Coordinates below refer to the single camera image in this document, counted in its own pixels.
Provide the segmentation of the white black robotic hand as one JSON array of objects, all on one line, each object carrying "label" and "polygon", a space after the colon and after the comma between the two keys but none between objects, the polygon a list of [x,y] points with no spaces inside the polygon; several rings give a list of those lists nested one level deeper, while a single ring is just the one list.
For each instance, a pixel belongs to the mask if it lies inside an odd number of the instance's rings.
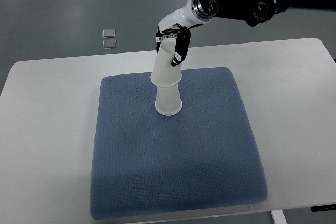
[{"label": "white black robotic hand", "polygon": [[181,64],[187,56],[190,45],[190,29],[208,23],[213,16],[205,13],[200,0],[188,0],[186,5],[164,17],[158,23],[156,32],[156,48],[166,38],[175,38],[174,58],[171,66]]}]

